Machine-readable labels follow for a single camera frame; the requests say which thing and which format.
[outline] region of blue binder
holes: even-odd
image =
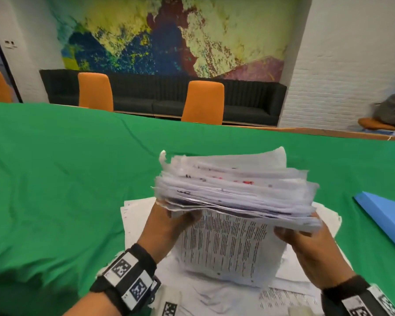
[[[395,243],[395,202],[366,192],[354,198]]]

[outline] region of wall mural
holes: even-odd
[[[299,0],[47,0],[66,68],[279,81]]]

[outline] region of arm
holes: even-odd
[[[121,288],[129,287],[131,280],[136,281],[137,277],[142,275],[141,273],[146,272],[149,277],[153,277],[157,264],[173,248],[179,235],[197,222],[201,215],[201,212],[189,212],[177,218],[170,218],[169,211],[154,204],[138,242],[111,262],[96,279],[90,292],[69,309],[64,316],[125,316],[130,314],[132,309],[128,308],[122,299],[123,294],[127,293],[127,289],[121,290]],[[130,261],[128,272],[122,276],[116,286],[113,286],[105,277],[105,273],[123,261],[127,257],[126,255],[133,262]],[[143,294],[134,307],[134,312],[142,307],[145,297]]]
[[[284,228],[275,228],[275,234],[293,247],[306,276],[322,290],[326,316],[395,316],[395,307],[380,289],[344,260],[325,223],[311,235]]]

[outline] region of black sofa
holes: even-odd
[[[50,103],[79,105],[79,82],[74,70],[41,70]],[[204,79],[189,76],[107,73],[114,111],[180,117],[192,80],[224,84],[224,122],[276,126],[287,87],[276,82]]]

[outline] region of green tablecloth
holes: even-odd
[[[57,315],[84,295],[124,247],[123,201],[152,196],[161,150],[242,154],[279,146],[289,167],[310,170],[320,184],[315,201],[342,216],[337,241],[355,271],[395,303],[395,245],[352,199],[367,191],[395,200],[395,142],[0,103],[0,311],[39,315],[53,306]],[[14,294],[18,288],[25,298]],[[41,289],[48,300],[36,296]],[[6,293],[42,305],[12,308]]]

